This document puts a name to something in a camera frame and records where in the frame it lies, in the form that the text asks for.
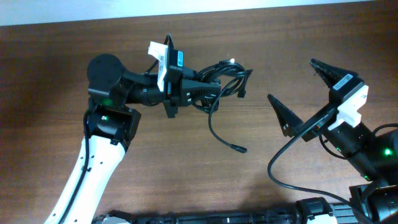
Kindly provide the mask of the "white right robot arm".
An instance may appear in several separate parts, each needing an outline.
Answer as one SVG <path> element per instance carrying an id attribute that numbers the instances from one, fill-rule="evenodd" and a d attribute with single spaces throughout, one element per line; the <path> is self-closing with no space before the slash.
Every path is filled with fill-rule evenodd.
<path id="1" fill-rule="evenodd" d="M 267 165 L 270 179 L 287 189 L 334 198 L 349 206 L 361 223 L 397 223 L 397 123 L 369 129 L 358 111 L 365 105 L 369 91 L 359 74 L 314 58 L 310 65 L 327 85 L 329 94 L 328 104 L 308 121 L 302 121 L 273 95 L 267 96 L 283 135 L 290 137 Z M 277 180 L 272 173 L 274 163 L 300 138 L 306 142 L 319 138 L 322 143 L 332 144 L 366 184 L 351 186 L 351 198 L 345 200 L 324 190 Z"/>

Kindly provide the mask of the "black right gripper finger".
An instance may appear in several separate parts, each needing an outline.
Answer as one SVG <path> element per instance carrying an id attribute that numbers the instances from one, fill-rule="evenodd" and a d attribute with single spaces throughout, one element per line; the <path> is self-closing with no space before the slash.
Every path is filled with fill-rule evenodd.
<path id="1" fill-rule="evenodd" d="M 294 137 L 298 134 L 303 121 L 272 94 L 268 94 L 267 99 L 277 115 L 283 135 Z"/>
<path id="2" fill-rule="evenodd" d="M 310 65 L 314 68 L 316 74 L 326 83 L 328 88 L 332 88 L 347 74 L 354 77 L 358 76 L 358 73 L 354 71 L 334 67 L 314 58 L 310 60 Z"/>

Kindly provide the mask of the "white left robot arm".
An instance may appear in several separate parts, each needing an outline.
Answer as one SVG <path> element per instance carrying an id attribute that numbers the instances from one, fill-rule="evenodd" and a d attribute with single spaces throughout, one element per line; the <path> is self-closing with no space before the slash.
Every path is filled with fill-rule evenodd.
<path id="1" fill-rule="evenodd" d="M 171 82 L 159 74 L 130 72 L 116 56 L 102 54 L 88 65 L 89 107 L 84 137 L 71 176 L 47 223 L 91 223 L 106 185 L 136 135 L 140 112 L 128 104 L 163 104 L 169 118 L 180 106 L 220 92 L 220 81 L 201 81 L 182 67 Z"/>

